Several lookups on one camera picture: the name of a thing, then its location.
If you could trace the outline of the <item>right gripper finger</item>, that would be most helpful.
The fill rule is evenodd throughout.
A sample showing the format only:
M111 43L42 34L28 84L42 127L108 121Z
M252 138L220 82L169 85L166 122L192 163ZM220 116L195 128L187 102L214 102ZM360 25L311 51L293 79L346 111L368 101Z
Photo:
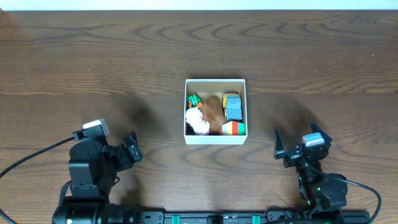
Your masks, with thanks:
M332 138L327 135L327 133L324 132L314 120L311 121L311 129L313 133L320 133L322 135L325 140L324 144L331 144Z
M285 150L280 138L279 131L275 129L275 146L274 146L274 159L281 159L284 157Z

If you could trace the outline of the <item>colourful puzzle cube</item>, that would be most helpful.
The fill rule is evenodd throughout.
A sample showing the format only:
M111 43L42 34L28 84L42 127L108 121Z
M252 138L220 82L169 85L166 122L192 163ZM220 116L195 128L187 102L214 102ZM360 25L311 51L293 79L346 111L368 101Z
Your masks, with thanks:
M222 136L244 136L246 128L244 123L229 121L221 126L219 134Z

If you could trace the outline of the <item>yellow grey toy truck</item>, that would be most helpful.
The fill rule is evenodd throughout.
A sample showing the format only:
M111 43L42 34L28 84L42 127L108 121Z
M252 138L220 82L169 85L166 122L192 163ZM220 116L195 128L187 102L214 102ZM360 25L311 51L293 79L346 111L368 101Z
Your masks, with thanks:
M223 97L224 115L228 121L243 119L241 98L237 93L227 93Z

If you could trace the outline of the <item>pink white plush toy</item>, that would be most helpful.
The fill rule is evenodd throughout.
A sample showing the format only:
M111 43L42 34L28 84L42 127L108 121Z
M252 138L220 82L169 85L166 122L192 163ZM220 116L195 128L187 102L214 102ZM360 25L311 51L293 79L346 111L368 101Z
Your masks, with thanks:
M210 123L205 121L203 112L197 107L186 110L185 121L191 126L195 135L204 136L210 133Z

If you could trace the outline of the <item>green round plastic toy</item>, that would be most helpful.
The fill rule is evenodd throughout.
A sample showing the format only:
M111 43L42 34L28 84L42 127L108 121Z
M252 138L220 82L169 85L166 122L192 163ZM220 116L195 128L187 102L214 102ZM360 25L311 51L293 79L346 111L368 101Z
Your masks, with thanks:
M188 100L189 108L193 108L193 107L199 108L203 104L202 99L199 96L197 96L196 94L189 95L187 97L187 100Z

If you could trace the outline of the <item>brown plush toy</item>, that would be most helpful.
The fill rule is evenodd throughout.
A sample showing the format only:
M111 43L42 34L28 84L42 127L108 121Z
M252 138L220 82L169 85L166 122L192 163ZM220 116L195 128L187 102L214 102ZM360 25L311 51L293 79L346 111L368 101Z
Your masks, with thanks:
M205 121L210 124L210 134L219 134L222 125L226 123L220 98L217 96L206 98L200 109Z

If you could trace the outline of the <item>white cardboard box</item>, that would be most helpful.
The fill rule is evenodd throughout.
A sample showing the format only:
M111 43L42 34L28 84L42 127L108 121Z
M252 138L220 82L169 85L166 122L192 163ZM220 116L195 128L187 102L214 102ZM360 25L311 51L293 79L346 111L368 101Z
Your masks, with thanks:
M240 136L197 136L185 121L185 110L188 108L188 96L196 94L203 100L205 97L217 96L220 99L226 93L237 93L241 98L245 134ZM248 137L248 112L246 103L245 79L186 79L183 110L183 136L187 145L242 145Z

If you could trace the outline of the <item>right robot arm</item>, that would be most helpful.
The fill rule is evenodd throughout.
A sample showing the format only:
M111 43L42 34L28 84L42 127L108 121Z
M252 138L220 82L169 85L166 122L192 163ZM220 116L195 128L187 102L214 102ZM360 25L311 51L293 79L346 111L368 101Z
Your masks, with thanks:
M332 138L316 122L311 122L312 134L305 135L302 143L286 151L278 131L275 132L274 159L282 159L284 167L295 167L299 190L309 204L304 212L307 218L333 213L347 205L346 178L339 174L322 172L320 161L329 154Z

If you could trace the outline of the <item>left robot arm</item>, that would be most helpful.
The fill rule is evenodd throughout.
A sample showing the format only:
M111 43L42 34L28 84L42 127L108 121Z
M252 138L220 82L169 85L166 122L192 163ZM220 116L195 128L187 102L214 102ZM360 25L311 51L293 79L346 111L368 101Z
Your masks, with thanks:
M62 187L52 222L138 223L137 212L109 201L111 189L120 181L118 172L142 160L136 134L131 131L123 143L110 146L100 127L73 133L75 144L69 152L71 181Z

